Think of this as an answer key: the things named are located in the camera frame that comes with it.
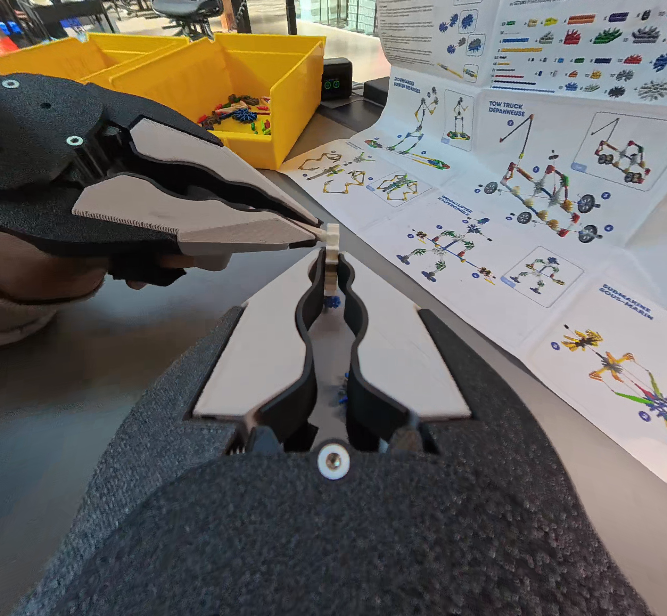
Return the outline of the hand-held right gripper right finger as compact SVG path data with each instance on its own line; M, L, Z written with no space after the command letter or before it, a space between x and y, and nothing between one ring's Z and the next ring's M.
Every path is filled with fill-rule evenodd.
M471 410L421 307L348 253L339 255L344 320L354 335L348 410L362 424L469 419Z

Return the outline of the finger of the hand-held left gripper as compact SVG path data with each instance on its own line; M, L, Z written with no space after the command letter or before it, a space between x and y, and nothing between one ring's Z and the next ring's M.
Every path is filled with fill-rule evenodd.
M320 228L274 212L237 210L221 200L179 198L129 175L86 187L71 212L170 234L187 256L276 251L321 241Z
M228 147L147 118L130 128L129 136L138 155L198 169L186 172L187 184L208 189L233 205L275 211L313 227L320 225L320 220L291 195Z

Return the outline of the white snowflake toy connector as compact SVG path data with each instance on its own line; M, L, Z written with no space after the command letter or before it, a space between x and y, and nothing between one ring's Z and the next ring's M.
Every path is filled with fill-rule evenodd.
M326 225L325 260L324 260L324 298L328 302L337 295L339 263L340 226L337 223Z

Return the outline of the printed instruction sheet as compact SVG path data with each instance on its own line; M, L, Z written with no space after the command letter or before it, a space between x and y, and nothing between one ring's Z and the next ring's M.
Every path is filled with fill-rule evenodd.
M379 120L281 168L666 480L666 0L376 0Z

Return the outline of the pile of toy pieces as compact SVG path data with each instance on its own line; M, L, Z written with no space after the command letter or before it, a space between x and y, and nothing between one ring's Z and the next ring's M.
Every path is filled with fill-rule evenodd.
M271 136L271 97L231 94L226 103L218 103L196 123L208 131Z

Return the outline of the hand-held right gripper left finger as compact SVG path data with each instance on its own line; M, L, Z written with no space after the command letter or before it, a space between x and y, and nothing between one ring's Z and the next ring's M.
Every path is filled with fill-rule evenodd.
M245 302L194 404L194 417L258 424L260 409L306 373L312 348L305 304L311 292L319 303L324 254L306 254Z

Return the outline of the dark flat device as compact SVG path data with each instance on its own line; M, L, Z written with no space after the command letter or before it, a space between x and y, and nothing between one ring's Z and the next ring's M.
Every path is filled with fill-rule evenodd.
M377 106L385 107L388 100L390 77L370 79L363 83L363 98Z

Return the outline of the black device with green lights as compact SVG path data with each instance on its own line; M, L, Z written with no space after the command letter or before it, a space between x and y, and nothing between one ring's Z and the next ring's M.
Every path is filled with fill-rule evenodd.
M345 57L329 57L323 61L321 102L347 99L352 95L353 64Z

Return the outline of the yellow plastic bin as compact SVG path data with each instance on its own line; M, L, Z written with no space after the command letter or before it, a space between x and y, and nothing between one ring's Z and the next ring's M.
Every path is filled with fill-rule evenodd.
M120 73L113 89L164 104L258 169L279 170L321 102L325 36L217 34ZM264 99L253 123L200 122L233 96Z
M1 57L1 74L39 74L110 88L114 78L188 45L183 37L90 33Z

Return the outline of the grey desk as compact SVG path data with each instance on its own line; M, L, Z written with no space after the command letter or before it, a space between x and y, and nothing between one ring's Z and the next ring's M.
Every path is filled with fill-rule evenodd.
M284 250L326 254L316 228L320 242ZM95 338L103 285L2 346L1 384L43 402L147 384L196 302ZM529 407L431 309L471 417L356 419L337 295L323 311L309 294L306 373L258 424L192 414L246 301L138 395L17 615L656 615Z

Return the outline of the person's left hand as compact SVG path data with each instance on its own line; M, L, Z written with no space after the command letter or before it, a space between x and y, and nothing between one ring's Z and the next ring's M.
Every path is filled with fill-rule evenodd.
M16 303L69 302L94 294L104 283L107 258L56 256L1 234L1 297Z

